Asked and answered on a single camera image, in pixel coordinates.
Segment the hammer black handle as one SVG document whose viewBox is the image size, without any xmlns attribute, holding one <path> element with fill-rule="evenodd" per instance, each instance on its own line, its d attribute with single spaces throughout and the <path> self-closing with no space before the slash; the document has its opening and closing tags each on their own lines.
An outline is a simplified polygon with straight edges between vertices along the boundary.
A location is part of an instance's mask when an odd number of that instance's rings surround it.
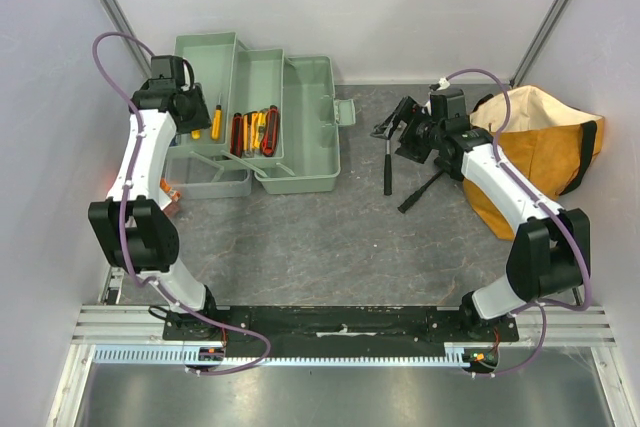
<svg viewBox="0 0 640 427">
<path fill-rule="evenodd" d="M 393 192 L 391 139 L 383 140 L 383 141 L 385 142 L 384 168 L 383 168 L 383 195 L 391 196 Z"/>
</svg>

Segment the black long tool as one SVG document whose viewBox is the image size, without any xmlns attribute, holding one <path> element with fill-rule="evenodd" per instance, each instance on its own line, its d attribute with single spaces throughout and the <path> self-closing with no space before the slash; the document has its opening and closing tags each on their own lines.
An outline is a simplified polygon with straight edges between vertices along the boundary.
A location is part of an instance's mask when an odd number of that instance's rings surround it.
<svg viewBox="0 0 640 427">
<path fill-rule="evenodd" d="M 416 191 L 409 195 L 397 208 L 397 210 L 402 214 L 405 214 L 408 210 L 410 210 L 421 199 L 421 197 L 429 189 L 429 187 L 443 175 L 443 173 L 444 170 L 439 169 L 428 181 L 426 181 L 421 187 L 419 187 Z"/>
</svg>

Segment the yellow black utility knife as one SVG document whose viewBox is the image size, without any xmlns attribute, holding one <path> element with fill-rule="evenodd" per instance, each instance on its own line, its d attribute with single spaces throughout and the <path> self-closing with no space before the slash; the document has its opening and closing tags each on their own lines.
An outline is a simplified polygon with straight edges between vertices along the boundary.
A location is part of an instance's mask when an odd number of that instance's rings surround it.
<svg viewBox="0 0 640 427">
<path fill-rule="evenodd" d="M 253 154 L 253 124 L 256 119 L 256 111 L 248 112 L 243 116 L 243 154 L 245 156 L 251 156 Z"/>
<path fill-rule="evenodd" d="M 266 117 L 267 110 L 263 109 L 261 111 L 257 111 L 257 119 L 254 121 L 253 128 L 253 150 L 258 150 L 261 145 L 261 139 L 264 133 L 264 129 L 266 127 Z"/>
</svg>

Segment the green translucent tool box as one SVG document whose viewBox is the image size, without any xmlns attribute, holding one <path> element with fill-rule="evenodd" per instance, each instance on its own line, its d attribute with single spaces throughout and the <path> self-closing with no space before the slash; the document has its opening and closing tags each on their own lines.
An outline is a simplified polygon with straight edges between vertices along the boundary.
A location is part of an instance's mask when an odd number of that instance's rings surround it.
<svg viewBox="0 0 640 427">
<path fill-rule="evenodd" d="M 255 50 L 233 32 L 179 36 L 175 53 L 192 65 L 212 121 L 168 150 L 163 178 L 182 198 L 247 196 L 254 181 L 275 195 L 335 188 L 339 131 L 356 114 L 336 95 L 329 57 Z"/>
</svg>

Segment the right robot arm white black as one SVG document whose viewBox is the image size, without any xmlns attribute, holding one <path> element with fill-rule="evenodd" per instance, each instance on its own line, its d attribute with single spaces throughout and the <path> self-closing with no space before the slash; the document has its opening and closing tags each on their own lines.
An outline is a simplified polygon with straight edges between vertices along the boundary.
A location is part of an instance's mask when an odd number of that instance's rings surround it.
<svg viewBox="0 0 640 427">
<path fill-rule="evenodd" d="M 432 158 L 440 174 L 473 183 L 514 235 L 504 275 L 463 297 L 457 324 L 465 338 L 481 340 L 509 314 L 587 288 L 588 217 L 548 198 L 507 159 L 491 133 L 472 125 L 461 89 L 434 87 L 424 105 L 402 98 L 371 135 L 389 142 L 395 133 L 399 146 L 388 148 L 387 156 L 416 163 Z"/>
</svg>

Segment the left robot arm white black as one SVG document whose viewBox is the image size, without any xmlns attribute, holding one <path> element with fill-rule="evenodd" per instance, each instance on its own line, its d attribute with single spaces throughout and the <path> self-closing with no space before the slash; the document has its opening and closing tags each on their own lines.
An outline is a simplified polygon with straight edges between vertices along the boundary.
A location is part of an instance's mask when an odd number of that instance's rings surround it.
<svg viewBox="0 0 640 427">
<path fill-rule="evenodd" d="M 161 186 L 175 136 L 211 124 L 202 88 L 186 59 L 154 56 L 150 78 L 127 100 L 126 150 L 105 200 L 88 208 L 90 225 L 108 263 L 165 300 L 148 310 L 163 321 L 164 339 L 211 340 L 220 331 L 215 299 L 179 257 L 179 234 L 165 212 L 174 198 Z"/>
</svg>

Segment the orange screw box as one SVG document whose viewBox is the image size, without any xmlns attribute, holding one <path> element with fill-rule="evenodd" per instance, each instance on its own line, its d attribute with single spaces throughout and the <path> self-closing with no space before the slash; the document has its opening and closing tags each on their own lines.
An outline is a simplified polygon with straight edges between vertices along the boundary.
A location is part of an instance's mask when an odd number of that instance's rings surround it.
<svg viewBox="0 0 640 427">
<path fill-rule="evenodd" d="M 164 178 L 160 180 L 160 189 L 162 191 L 162 195 L 160 196 L 159 205 L 164 214 L 171 218 L 180 210 L 179 201 L 181 199 L 181 194 L 171 187 Z"/>
</svg>

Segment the mustard canvas tote bag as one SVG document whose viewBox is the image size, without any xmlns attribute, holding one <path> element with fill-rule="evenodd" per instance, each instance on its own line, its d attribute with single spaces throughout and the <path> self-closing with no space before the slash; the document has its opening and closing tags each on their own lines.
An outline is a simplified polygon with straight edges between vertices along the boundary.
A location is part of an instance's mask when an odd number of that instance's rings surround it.
<svg viewBox="0 0 640 427">
<path fill-rule="evenodd" d="M 570 107 L 527 85 L 480 100 L 470 121 L 494 134 L 508 159 L 552 200 L 575 190 L 601 152 L 605 118 Z"/>
</svg>

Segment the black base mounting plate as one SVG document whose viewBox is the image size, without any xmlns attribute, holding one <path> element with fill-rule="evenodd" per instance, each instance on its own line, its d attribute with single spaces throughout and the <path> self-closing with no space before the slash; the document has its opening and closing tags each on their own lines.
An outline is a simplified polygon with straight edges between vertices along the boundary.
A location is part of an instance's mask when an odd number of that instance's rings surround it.
<svg viewBox="0 0 640 427">
<path fill-rule="evenodd" d="M 509 317 L 470 324 L 434 306 L 231 306 L 213 318 L 271 343 L 269 356 L 440 355 L 448 342 L 516 342 Z"/>
</svg>

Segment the aluminium rail frame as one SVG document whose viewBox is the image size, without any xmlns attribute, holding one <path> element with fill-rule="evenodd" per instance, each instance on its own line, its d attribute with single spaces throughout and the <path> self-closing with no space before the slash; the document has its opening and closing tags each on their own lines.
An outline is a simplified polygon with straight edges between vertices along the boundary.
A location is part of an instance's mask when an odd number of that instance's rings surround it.
<svg viewBox="0 0 640 427">
<path fill-rule="evenodd" d="M 72 335 L 72 345 L 59 382 L 48 422 L 52 426 L 69 426 L 79 416 L 81 391 L 89 382 L 89 366 L 98 345 L 179 345 L 204 346 L 206 353 L 256 357 L 246 365 L 261 366 L 270 357 L 271 343 L 263 335 L 216 321 L 219 333 L 211 340 L 169 341 L 164 339 L 163 321 L 153 317 L 142 305 L 86 305 L 80 310 Z M 530 349 L 539 357 L 544 348 L 587 348 L 596 362 L 597 375 L 614 422 L 619 426 L 638 424 L 636 411 L 626 392 L 615 356 L 616 342 L 599 306 L 572 312 L 559 306 L 530 308 L 506 317 L 513 319 L 519 333 L 516 342 L 453 343 L 447 347 L 462 348 L 469 367 L 453 368 L 473 378 L 491 377 L 497 373 L 498 355 L 510 348 Z"/>
</svg>

